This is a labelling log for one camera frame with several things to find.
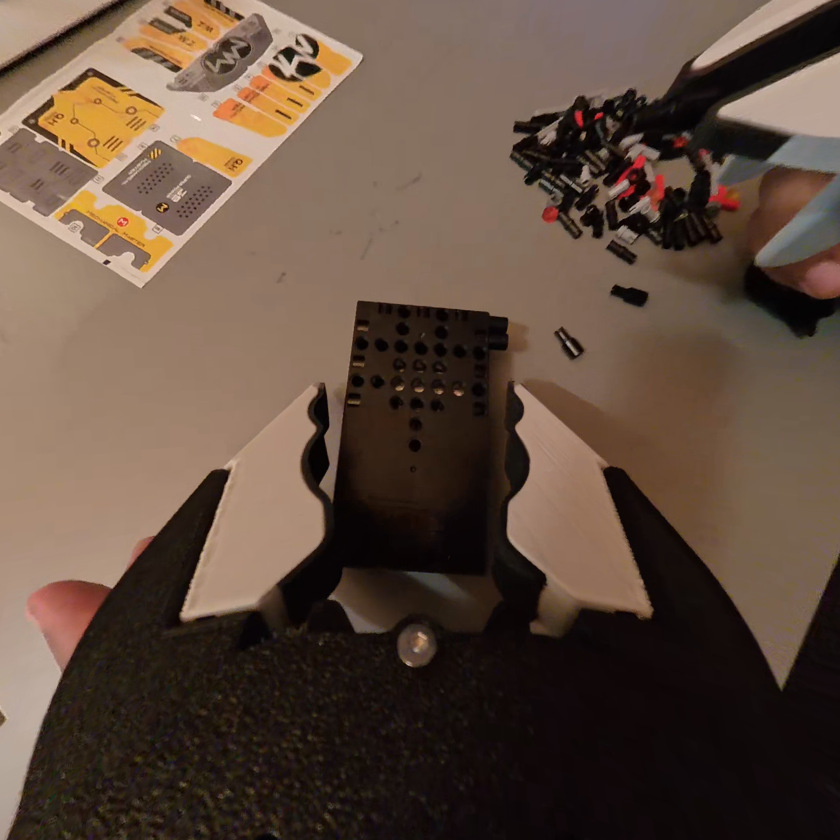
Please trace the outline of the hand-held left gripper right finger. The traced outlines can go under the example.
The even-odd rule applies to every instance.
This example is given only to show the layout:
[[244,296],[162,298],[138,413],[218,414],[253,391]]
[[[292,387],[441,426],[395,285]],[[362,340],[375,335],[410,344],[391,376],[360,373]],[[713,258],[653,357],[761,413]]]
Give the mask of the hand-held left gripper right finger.
[[654,616],[607,463],[522,384],[507,385],[493,581],[512,620],[562,637],[582,612]]

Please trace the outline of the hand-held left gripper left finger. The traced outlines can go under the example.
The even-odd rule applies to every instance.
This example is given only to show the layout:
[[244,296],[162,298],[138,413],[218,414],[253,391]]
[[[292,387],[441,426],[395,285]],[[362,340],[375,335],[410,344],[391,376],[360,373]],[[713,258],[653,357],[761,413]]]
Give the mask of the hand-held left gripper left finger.
[[310,385],[225,466],[227,478],[180,611],[180,622],[260,614],[293,627],[307,611],[294,592],[322,551],[332,508],[322,481],[329,399]]

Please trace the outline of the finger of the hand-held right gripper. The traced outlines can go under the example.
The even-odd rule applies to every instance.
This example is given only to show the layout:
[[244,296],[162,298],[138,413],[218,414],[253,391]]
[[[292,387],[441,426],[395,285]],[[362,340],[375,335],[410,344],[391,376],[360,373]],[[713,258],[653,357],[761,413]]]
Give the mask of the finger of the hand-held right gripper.
[[838,1],[773,1],[686,63],[651,125],[698,125],[713,107],[835,54]]
[[839,162],[839,57],[716,106],[693,140],[702,150],[757,162]]

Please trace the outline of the black perforated block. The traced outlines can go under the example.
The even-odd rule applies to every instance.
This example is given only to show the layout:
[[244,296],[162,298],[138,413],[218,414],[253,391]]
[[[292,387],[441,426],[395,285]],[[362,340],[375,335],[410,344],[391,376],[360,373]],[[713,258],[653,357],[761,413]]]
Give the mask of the black perforated block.
[[332,498],[345,566],[486,572],[496,325],[485,311],[357,303]]

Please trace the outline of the pile of black red pins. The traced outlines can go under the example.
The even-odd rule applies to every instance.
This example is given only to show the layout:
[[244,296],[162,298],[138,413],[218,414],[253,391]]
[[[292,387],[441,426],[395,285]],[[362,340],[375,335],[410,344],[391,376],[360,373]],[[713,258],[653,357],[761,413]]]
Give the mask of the pile of black red pins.
[[694,142],[697,121],[684,111],[634,88],[580,95],[515,121],[510,159],[548,197],[543,222],[575,240],[589,233],[629,266],[640,242],[676,252],[715,245],[719,216],[737,212],[741,197],[721,182],[724,154]]

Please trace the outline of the person's right hand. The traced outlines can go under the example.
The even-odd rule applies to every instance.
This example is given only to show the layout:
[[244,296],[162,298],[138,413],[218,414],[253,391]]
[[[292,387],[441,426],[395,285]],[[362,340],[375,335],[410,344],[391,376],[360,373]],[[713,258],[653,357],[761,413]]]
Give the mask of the person's right hand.
[[[815,196],[835,180],[835,175],[779,167],[768,172],[759,186],[758,205],[748,225],[748,249],[761,249]],[[763,272],[784,287],[814,299],[839,296],[839,245],[788,266]]]

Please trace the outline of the person's left hand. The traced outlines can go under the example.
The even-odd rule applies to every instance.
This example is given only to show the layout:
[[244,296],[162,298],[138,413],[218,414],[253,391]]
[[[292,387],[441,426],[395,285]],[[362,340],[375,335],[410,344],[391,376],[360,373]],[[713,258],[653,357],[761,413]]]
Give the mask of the person's left hand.
[[57,581],[32,593],[26,615],[37,626],[60,671],[64,671],[111,586],[89,581]]

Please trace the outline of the yellow grey sticker sheet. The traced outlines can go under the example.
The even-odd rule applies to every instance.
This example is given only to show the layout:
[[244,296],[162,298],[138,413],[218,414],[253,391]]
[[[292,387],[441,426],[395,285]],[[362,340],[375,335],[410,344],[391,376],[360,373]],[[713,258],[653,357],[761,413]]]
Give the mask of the yellow grey sticker sheet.
[[2,113],[2,206],[142,288],[362,59],[263,2],[148,2]]

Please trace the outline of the light grey board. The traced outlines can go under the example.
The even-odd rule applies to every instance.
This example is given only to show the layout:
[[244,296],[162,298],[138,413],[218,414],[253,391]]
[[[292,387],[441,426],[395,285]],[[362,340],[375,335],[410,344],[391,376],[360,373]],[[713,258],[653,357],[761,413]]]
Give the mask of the light grey board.
[[117,1],[2,1],[1,69],[55,41]]

